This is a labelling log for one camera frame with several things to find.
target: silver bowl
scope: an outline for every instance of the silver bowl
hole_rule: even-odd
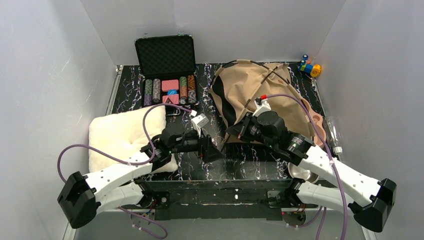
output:
[[[305,181],[311,182],[313,184],[318,181],[318,175],[309,170],[298,167],[290,162],[287,164],[287,169],[292,178],[304,179]]]

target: white cushion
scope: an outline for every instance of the white cushion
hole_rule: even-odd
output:
[[[93,119],[89,127],[89,145],[113,157],[126,160],[143,146],[149,144],[143,129],[143,117],[149,107],[127,111]],[[161,134],[166,126],[165,106],[159,106],[150,111],[145,124],[150,138]],[[94,151],[89,152],[89,171],[97,172],[118,163]],[[174,172],[177,162],[172,155],[171,162],[153,173]]]

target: case lid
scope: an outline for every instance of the case lid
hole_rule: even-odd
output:
[[[135,40],[140,70],[146,78],[179,77],[196,70],[191,35],[139,38]]]

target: poker chip set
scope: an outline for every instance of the poker chip set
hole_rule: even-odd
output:
[[[191,35],[139,38],[135,49],[144,75],[143,107],[160,103],[193,106],[198,102]]]

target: marble tabletop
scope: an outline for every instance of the marble tabletop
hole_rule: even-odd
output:
[[[208,94],[214,72],[221,63],[202,63],[196,65],[196,94],[200,101],[196,111],[209,118],[204,128],[215,144],[224,139],[226,126],[218,114],[212,97]],[[298,71],[298,63],[289,65],[292,85],[307,101],[312,109],[324,116],[316,86],[311,77]],[[116,90],[112,113],[137,110],[142,107],[143,75],[138,65],[123,67],[120,82]],[[181,127],[191,129],[187,113],[167,117],[167,123],[181,123]],[[194,153],[176,154],[178,169],[175,172],[162,172],[146,176],[150,181],[225,181],[225,180],[283,180],[289,178],[287,164],[275,158],[269,149],[258,145],[227,144],[223,149],[225,159],[204,163]]]

